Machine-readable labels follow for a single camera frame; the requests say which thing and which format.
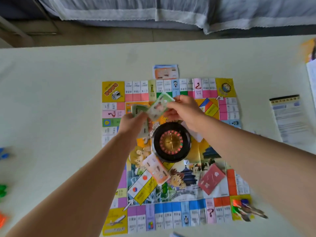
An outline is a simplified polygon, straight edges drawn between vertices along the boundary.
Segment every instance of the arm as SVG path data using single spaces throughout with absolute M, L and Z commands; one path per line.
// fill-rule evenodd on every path
M 98 237 L 129 152 L 147 115 L 125 115 L 119 132 L 85 166 L 24 216 L 7 237 Z
M 316 156 L 204 115 L 195 101 L 169 103 L 169 119 L 199 132 L 256 192 L 305 235 L 316 231 Z

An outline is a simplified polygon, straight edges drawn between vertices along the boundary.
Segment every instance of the red card deck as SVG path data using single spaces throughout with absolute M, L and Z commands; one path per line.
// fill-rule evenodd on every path
M 225 174 L 215 164 L 212 164 L 206 174 L 198 182 L 198 186 L 210 195 L 224 177 Z

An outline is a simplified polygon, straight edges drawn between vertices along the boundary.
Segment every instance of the monopoly board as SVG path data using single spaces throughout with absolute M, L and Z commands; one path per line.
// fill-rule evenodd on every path
M 102 83 L 102 146 L 117 133 L 121 117 L 131 112 L 133 104 L 150 106 L 162 92 L 172 97 L 191 96 L 206 115 L 241 128 L 232 79 L 107 81 Z M 154 130 L 165 122 L 168 120 L 160 117 L 153 123 Z M 143 165 L 151 153 L 151 139 L 137 139 L 102 229 L 104 236 L 241 219 L 232 214 L 231 203 L 242 198 L 251 201 L 248 184 L 204 139 L 191 138 L 188 162 L 163 163 L 171 179 L 162 186 Z M 226 177 L 208 195 L 197 183 L 213 163 Z

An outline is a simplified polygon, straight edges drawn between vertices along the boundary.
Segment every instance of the airplane illustration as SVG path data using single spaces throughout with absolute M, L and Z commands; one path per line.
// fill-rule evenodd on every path
M 122 215 L 120 218 L 118 218 L 116 221 L 112 222 L 112 220 L 110 220 L 110 223 L 108 223 L 107 225 L 116 225 L 116 224 L 120 224 L 122 223 L 122 220 L 126 217 L 126 215 Z

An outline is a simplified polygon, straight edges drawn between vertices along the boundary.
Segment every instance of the table surface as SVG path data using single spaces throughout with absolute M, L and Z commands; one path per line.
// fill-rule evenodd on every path
M 312 36 L 0 50 L 0 162 L 9 193 L 0 210 L 19 219 L 101 148 L 101 82 L 152 78 L 155 64 L 178 64 L 181 78 L 233 78 L 243 128 L 280 140 L 269 98 L 300 94 L 312 126 L 315 110 L 300 44 Z M 315 153 L 314 145 L 303 149 Z M 268 220 L 180 228 L 185 236 L 299 236 L 254 196 Z M 151 232 L 166 236 L 172 230 Z M 149 233 L 137 234 L 149 236 Z

